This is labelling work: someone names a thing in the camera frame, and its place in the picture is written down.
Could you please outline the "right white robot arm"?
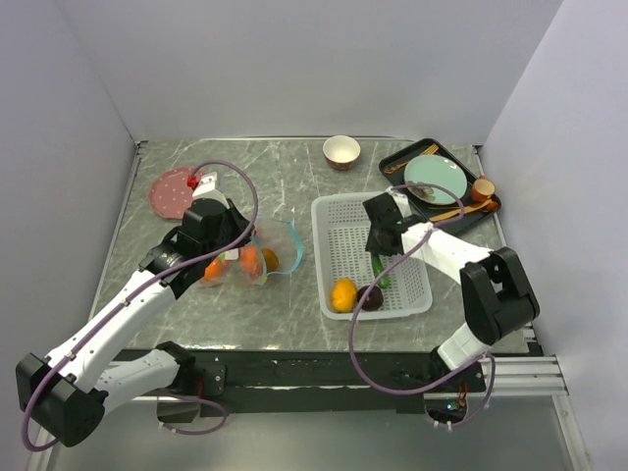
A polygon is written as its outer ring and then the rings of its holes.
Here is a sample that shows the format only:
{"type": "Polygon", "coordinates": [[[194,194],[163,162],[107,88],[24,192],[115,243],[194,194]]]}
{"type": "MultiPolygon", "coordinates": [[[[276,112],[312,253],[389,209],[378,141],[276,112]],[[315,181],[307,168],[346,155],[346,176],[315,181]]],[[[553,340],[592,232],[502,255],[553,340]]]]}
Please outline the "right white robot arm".
{"type": "Polygon", "coordinates": [[[451,391],[464,377],[462,365],[532,322],[540,305],[517,253],[474,245],[404,214],[388,192],[363,203],[371,227],[366,250],[396,261],[415,258],[460,285],[464,322],[436,349],[431,383],[451,391]]]}

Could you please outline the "clear blue-zipper zip bag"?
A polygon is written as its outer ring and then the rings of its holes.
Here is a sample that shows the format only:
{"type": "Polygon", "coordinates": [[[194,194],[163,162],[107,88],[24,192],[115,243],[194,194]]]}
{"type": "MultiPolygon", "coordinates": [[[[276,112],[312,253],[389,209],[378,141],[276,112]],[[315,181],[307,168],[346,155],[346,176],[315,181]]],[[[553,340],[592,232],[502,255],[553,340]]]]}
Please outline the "clear blue-zipper zip bag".
{"type": "Polygon", "coordinates": [[[219,283],[206,283],[206,286],[216,285],[236,285],[236,286],[264,286],[270,280],[278,276],[290,275],[299,266],[303,257],[302,241],[290,221],[259,218],[255,223],[253,235],[249,242],[240,248],[234,248],[221,253],[218,257],[223,260],[230,260],[231,264],[226,270],[225,279],[219,283]],[[249,245],[254,245],[263,263],[263,271],[259,277],[251,277],[246,274],[239,265],[240,250],[249,245]],[[272,249],[279,257],[280,266],[276,272],[268,272],[262,255],[264,247],[272,249]]]}

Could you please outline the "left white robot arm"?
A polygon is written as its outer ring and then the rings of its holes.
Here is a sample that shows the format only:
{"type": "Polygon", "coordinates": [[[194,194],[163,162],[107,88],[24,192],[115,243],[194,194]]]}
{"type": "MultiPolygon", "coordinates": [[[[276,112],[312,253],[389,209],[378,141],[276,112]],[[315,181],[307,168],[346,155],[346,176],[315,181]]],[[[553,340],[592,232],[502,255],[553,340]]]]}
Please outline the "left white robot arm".
{"type": "Polygon", "coordinates": [[[115,376],[110,362],[154,315],[178,300],[220,254],[249,242],[254,218],[232,201],[200,198],[182,222],[148,250],[121,291],[70,339],[43,357],[27,354],[16,366],[24,446],[35,421],[56,443],[75,446],[107,412],[158,389],[181,394],[194,383],[193,359],[173,343],[150,351],[115,376]]]}

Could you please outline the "dark purple mangosteen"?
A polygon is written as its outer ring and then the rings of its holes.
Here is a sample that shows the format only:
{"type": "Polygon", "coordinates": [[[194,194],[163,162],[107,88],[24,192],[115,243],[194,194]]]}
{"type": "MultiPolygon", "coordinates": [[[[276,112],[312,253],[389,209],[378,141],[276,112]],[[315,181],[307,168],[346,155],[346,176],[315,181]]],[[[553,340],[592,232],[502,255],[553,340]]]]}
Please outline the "dark purple mangosteen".
{"type": "Polygon", "coordinates": [[[364,299],[362,309],[367,312],[377,311],[384,304],[384,295],[378,286],[374,286],[368,295],[365,295],[367,286],[360,288],[356,294],[356,301],[364,299]]]}

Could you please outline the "yellow orange persimmon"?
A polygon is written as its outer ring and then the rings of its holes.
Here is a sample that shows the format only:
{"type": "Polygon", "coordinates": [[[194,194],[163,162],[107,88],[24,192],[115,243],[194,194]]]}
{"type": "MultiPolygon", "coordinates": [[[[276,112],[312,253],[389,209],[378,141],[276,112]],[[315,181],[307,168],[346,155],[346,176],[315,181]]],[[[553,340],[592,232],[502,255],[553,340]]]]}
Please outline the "yellow orange persimmon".
{"type": "Polygon", "coordinates": [[[339,279],[330,294],[332,308],[338,313],[349,313],[353,310],[357,297],[357,287],[349,278],[339,279]]]}

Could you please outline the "brown kiwi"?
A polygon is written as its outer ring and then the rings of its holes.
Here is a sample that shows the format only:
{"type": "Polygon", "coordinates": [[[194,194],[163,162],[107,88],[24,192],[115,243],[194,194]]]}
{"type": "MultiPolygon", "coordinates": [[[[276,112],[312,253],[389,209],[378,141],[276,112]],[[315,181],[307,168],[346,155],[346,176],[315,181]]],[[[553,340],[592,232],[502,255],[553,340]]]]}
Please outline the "brown kiwi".
{"type": "Polygon", "coordinates": [[[276,272],[280,266],[278,255],[272,249],[267,247],[262,249],[262,255],[266,264],[266,270],[268,272],[276,272]]]}

